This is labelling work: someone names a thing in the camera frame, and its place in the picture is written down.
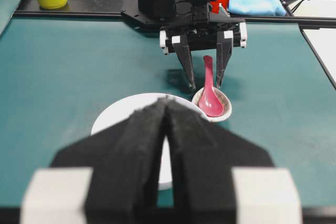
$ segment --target white bowl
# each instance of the white bowl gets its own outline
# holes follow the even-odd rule
[[[198,102],[200,98],[202,97],[203,89],[204,88],[201,88],[200,90],[198,90],[193,97],[192,103],[194,103],[196,106],[198,106]],[[215,118],[212,118],[210,116],[206,116],[206,117],[209,122],[222,122],[222,121],[227,120],[231,116],[232,105],[231,105],[229,98],[226,95],[224,95],[224,93],[222,93],[221,90],[217,88],[214,88],[214,90],[215,90],[216,96],[218,97],[220,102],[224,105],[224,113],[221,116],[217,116]]]
[[[94,135],[108,127],[111,127],[112,125],[115,125],[127,119],[131,114],[133,114],[135,110],[140,110],[148,105],[151,105],[156,102],[158,98],[163,97],[175,100],[177,103],[197,112],[202,118],[207,120],[207,116],[198,106],[181,97],[164,93],[135,94],[111,104],[104,111],[102,111],[92,126],[91,135]],[[170,163],[170,151],[168,140],[165,137],[161,156],[159,190],[165,190],[171,187],[172,173]]]

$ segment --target white plate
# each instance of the white plate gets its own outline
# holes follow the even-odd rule
[[[197,112],[202,118],[207,120],[205,113],[192,102],[171,94],[164,93],[144,93],[135,94],[123,98],[108,106],[96,119],[92,126],[91,135],[94,135],[112,125],[127,119],[135,110],[140,110],[150,104],[155,103],[158,98],[168,97],[177,103]],[[161,168],[159,177],[159,190],[172,187],[172,173],[170,164],[170,152],[168,141],[165,137],[163,142]]]

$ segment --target plastic spoon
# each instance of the plastic spoon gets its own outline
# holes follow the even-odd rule
[[[215,95],[214,91],[214,75],[212,72],[212,57],[204,56],[205,65],[205,83],[201,99],[198,106],[204,113],[211,117],[220,116],[224,112],[224,106]]]

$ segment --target teal table surface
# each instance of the teal table surface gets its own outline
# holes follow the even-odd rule
[[[248,36],[226,70],[233,114],[220,126],[289,168],[303,206],[336,205],[335,89],[297,25],[248,24]],[[197,88],[206,54],[215,50],[193,52]],[[0,206],[18,206],[34,170],[89,135],[113,102],[143,92],[193,96],[158,34],[121,20],[13,18],[0,38],[0,88]],[[162,192],[160,205],[171,202]]]

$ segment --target small bowl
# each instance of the small bowl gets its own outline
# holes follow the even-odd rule
[[[198,102],[200,100],[200,98],[202,97],[203,94],[203,89],[201,88],[200,90],[198,90],[196,92],[196,94],[193,97],[193,100],[191,101],[192,103],[194,103],[196,106],[198,106]],[[206,116],[209,120],[209,122],[222,122],[227,120],[231,114],[232,114],[232,105],[231,102],[229,100],[229,98],[224,95],[224,93],[221,92],[221,90],[214,88],[215,90],[215,94],[218,97],[218,99],[220,100],[220,102],[224,105],[224,113],[220,116],[217,116],[215,118],[212,118],[210,116]]]

